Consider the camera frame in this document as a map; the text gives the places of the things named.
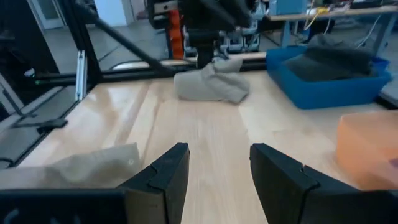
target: light wood tabletop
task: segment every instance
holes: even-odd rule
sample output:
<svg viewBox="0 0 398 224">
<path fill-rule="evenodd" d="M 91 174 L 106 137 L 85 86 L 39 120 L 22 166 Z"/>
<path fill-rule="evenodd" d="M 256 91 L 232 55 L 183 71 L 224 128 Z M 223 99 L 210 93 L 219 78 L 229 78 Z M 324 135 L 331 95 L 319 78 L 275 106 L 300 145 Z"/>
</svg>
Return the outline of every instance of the light wood tabletop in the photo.
<svg viewBox="0 0 398 224">
<path fill-rule="evenodd" d="M 335 162 L 340 116 L 378 105 L 300 110 L 266 71 L 242 73 L 251 94 L 238 106 L 177 98 L 172 79 L 96 86 L 20 166 L 137 142 L 144 166 L 177 142 L 190 148 L 182 223 L 266 223 L 251 177 L 249 147 L 263 142 L 353 185 Z"/>
<path fill-rule="evenodd" d="M 345 12 L 337 12 L 332 11 L 326 14 L 320 14 L 317 18 L 329 18 L 329 17 L 340 17 L 340 16 L 360 16 L 366 14 L 385 14 L 385 13 L 393 13 L 398 12 L 398 6 L 382 6 L 377 8 L 369 8 L 369 9 L 349 9 Z M 295 20 L 303 20 L 308 18 L 313 18 L 315 15 L 307 15 L 307 14 L 291 14 L 291 15 L 279 15 L 279 16 L 270 16 L 266 15 L 267 18 L 271 21 L 295 21 Z"/>
</svg>

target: black rod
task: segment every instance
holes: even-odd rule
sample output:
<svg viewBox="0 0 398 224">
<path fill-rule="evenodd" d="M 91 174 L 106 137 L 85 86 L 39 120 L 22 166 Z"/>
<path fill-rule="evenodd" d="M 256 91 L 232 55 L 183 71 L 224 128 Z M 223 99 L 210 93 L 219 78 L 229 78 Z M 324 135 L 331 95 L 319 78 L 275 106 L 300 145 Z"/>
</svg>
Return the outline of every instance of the black rod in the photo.
<svg viewBox="0 0 398 224">
<path fill-rule="evenodd" d="M 171 68 L 163 66 L 160 62 L 153 59 L 145 52 L 143 52 L 140 48 L 135 46 L 130 40 L 125 38 L 125 36 L 121 35 L 117 30 L 113 29 L 107 23 L 105 23 L 102 19 L 100 19 L 91 8 L 86 6 L 81 1 L 75 2 L 76 7 L 80 10 L 80 12 L 89 19 L 96 27 L 100 28 L 102 31 L 110 35 L 113 39 L 118 41 L 125 48 L 130 50 L 133 54 L 137 55 L 143 61 L 147 62 L 154 70 L 157 70 L 159 73 L 164 74 L 165 77 L 170 77 L 175 75 L 175 71 Z"/>
</svg>

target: orange container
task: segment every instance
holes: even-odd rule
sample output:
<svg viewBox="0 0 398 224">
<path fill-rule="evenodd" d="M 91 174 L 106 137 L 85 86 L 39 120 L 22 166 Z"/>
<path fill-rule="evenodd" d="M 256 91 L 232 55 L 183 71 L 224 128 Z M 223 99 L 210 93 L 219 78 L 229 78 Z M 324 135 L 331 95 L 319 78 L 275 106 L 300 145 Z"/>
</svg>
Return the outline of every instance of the orange container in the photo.
<svg viewBox="0 0 398 224">
<path fill-rule="evenodd" d="M 344 115 L 337 141 L 338 164 L 361 189 L 398 189 L 398 111 Z"/>
</svg>

